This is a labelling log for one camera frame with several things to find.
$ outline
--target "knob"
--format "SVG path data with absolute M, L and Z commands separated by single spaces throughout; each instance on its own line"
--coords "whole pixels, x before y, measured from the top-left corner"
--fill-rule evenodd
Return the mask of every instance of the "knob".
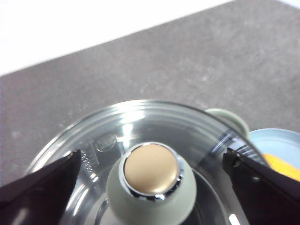
M 169 146 L 133 146 L 112 167 L 106 185 L 116 217 L 130 225 L 178 225 L 195 204 L 196 182 L 188 163 Z

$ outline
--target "chrome ring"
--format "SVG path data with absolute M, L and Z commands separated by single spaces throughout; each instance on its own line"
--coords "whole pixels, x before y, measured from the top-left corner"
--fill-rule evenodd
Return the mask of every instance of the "chrome ring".
M 163 146 L 165 148 L 167 148 L 176 158 L 177 161 L 177 165 L 178 165 L 178 172 L 177 172 L 177 178 L 174 181 L 173 185 L 165 192 L 163 193 L 159 193 L 159 194 L 155 194 L 155 195 L 151 195 L 151 194 L 146 194 L 146 193 L 142 193 L 139 192 L 138 190 L 134 189 L 126 180 L 125 177 L 125 172 L 124 172 L 124 166 L 125 166 L 125 162 L 127 160 L 127 158 L 130 156 L 130 154 L 136 150 L 137 148 L 141 147 L 141 146 L 145 146 L 145 145 L 149 145 L 149 144 L 157 144 L 160 146 Z M 141 200 L 145 200 L 145 201 L 153 201 L 153 202 L 159 202 L 159 201 L 163 201 L 166 198 L 168 198 L 180 185 L 182 179 L 183 179 L 183 173 L 184 173 L 184 169 L 183 169 L 183 162 L 182 159 L 180 157 L 180 155 L 178 155 L 173 149 L 171 149 L 169 146 L 159 143 L 159 142 L 144 142 L 144 143 L 140 143 L 137 144 L 133 147 L 131 147 L 122 157 L 121 161 L 120 161 L 120 165 L 119 165 L 119 180 L 120 180 L 120 184 L 122 185 L 122 187 L 124 188 L 124 190 L 132 197 L 141 199 Z

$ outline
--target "gold button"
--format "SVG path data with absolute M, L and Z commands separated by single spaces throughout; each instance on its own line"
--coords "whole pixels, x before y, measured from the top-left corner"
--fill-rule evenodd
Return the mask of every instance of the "gold button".
M 125 161 L 124 173 L 129 185 L 144 194 L 161 194 L 176 182 L 179 166 L 174 154 L 158 144 L 135 149 Z

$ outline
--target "glass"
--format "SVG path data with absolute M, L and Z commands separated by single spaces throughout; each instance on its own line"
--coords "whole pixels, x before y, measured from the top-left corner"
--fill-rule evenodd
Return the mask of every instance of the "glass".
M 220 120 L 185 105 L 136 100 L 119 103 L 69 126 L 34 159 L 28 173 L 80 149 L 82 166 L 62 225 L 119 224 L 106 199 L 105 186 L 113 164 L 133 145 L 164 143 L 192 167 L 197 200 L 184 224 L 229 224 L 231 218 L 248 224 L 222 168 L 230 146 L 266 164 L 257 150 Z

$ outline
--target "gray surface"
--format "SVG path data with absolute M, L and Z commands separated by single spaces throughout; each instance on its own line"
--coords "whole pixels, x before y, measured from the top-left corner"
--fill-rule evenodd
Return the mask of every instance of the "gray surface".
M 106 105 L 222 107 L 300 132 L 300 11 L 239 0 L 1 77 L 2 185 L 63 128 Z

